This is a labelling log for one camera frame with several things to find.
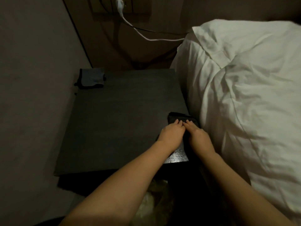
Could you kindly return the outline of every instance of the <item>electrical outlet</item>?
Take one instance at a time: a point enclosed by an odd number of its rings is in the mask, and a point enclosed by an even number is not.
[[[116,0],[90,0],[95,13],[118,13]],[[123,13],[151,14],[151,0],[123,0],[125,3]]]

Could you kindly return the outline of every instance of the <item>bed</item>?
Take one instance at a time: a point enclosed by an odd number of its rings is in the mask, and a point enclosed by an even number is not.
[[[189,112],[252,187],[301,224],[301,26],[213,20],[172,62]]]

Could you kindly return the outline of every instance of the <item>plug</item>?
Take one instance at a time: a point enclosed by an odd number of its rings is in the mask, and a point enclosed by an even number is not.
[[[123,18],[123,8],[124,8],[123,0],[116,0],[116,7],[120,17]]]

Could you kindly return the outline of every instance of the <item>white blanket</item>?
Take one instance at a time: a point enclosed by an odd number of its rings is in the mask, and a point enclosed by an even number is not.
[[[213,20],[193,27],[175,68],[216,151],[289,218],[301,217],[301,27]]]

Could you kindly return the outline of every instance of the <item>person's right arm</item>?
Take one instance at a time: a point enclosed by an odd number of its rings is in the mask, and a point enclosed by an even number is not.
[[[190,132],[192,149],[216,179],[245,225],[294,225],[224,162],[204,130],[191,121],[183,125]]]

